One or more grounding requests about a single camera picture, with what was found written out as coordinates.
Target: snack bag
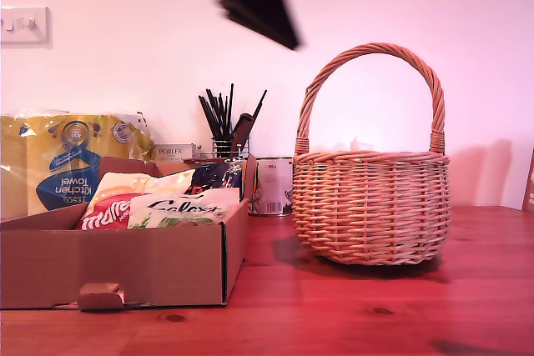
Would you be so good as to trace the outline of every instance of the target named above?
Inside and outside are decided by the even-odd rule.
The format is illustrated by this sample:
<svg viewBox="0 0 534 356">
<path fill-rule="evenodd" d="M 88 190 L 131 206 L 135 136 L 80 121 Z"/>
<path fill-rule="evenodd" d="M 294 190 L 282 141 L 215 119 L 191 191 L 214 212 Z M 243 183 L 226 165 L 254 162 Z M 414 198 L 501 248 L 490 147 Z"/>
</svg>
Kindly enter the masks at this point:
<svg viewBox="0 0 534 356">
<path fill-rule="evenodd" d="M 195 195 L 144 195 L 131 200 L 128 228 L 218 223 L 238 204 L 238 188 L 209 189 Z"/>
<path fill-rule="evenodd" d="M 162 178 L 141 173 L 105 173 L 78 228 L 127 228 L 132 198 L 145 193 L 184 193 L 191 184 L 193 171 Z"/>
<path fill-rule="evenodd" d="M 243 160 L 238 158 L 196 168 L 186 193 L 194 195 L 211 188 L 241 188 L 242 172 Z"/>
</svg>

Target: yellow package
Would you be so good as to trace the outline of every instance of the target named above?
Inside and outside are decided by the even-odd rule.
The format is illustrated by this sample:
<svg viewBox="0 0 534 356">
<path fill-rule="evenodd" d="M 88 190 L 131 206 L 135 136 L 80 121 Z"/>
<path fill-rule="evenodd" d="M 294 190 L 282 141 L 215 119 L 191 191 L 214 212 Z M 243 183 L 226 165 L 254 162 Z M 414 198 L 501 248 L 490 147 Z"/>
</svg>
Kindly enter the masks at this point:
<svg viewBox="0 0 534 356">
<path fill-rule="evenodd" d="M 19 135 L 19 121 L 2 116 L 2 160 L 0 188 L 1 220 L 24 217 L 27 214 L 26 141 Z"/>
<path fill-rule="evenodd" d="M 15 121 L 26 144 L 27 215 L 90 201 L 102 157 L 150 160 L 154 153 L 148 134 L 111 115 Z"/>
</svg>

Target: plastic packaging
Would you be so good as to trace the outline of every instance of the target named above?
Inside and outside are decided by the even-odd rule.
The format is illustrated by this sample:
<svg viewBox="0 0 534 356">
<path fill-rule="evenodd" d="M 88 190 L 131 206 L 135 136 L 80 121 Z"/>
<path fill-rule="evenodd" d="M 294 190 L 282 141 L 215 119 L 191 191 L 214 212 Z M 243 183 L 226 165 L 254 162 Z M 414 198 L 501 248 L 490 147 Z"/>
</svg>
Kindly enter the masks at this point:
<svg viewBox="0 0 534 356">
<path fill-rule="evenodd" d="M 232 158 L 196 168 L 187 194 L 194 195 L 211 188 L 241 188 L 243 160 Z"/>
<path fill-rule="evenodd" d="M 209 189 L 196 195 L 144 195 L 131 200 L 128 228 L 214 224 L 238 204 L 238 188 Z"/>
<path fill-rule="evenodd" d="M 106 173 L 89 202 L 78 228 L 126 228 L 130 200 L 146 193 L 184 193 L 194 170 L 154 178 L 141 173 Z"/>
<path fill-rule="evenodd" d="M 2 116 L 1 219 L 88 202 L 105 156 L 151 160 L 154 143 L 139 115 L 54 111 Z"/>
</svg>

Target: metal can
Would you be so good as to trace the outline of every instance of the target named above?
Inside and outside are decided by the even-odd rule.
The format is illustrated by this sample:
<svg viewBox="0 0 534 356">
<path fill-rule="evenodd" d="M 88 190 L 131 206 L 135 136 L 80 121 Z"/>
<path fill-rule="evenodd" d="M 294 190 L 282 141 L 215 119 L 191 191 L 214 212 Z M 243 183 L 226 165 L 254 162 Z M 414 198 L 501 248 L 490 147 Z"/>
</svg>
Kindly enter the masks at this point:
<svg viewBox="0 0 534 356">
<path fill-rule="evenodd" d="M 249 214 L 285 216 L 293 211 L 292 158 L 258 158 Z"/>
</svg>

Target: basket handle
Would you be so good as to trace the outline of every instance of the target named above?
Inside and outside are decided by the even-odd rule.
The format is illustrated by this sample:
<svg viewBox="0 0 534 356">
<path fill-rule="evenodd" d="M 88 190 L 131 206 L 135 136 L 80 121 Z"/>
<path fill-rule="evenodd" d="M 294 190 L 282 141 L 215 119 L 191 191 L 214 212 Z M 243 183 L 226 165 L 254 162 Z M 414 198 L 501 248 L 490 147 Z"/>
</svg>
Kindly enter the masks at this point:
<svg viewBox="0 0 534 356">
<path fill-rule="evenodd" d="M 326 79 L 340 66 L 365 54 L 384 53 L 396 56 L 407 61 L 413 68 L 415 68 L 428 84 L 432 95 L 432 133 L 430 151 L 435 153 L 445 153 L 445 134 L 443 132 L 445 120 L 445 105 L 443 98 L 443 90 L 441 89 L 440 80 L 430 67 L 426 65 L 414 53 L 401 46 L 389 43 L 367 43 L 360 45 L 351 50 L 343 52 L 320 71 L 315 77 L 311 85 L 306 89 L 306 96 L 302 109 L 300 110 L 300 122 L 297 130 L 297 139 L 295 144 L 295 153 L 297 155 L 308 153 L 310 150 L 310 140 L 308 139 L 308 132 L 310 130 L 310 115 L 313 108 L 315 97 L 325 83 Z"/>
</svg>

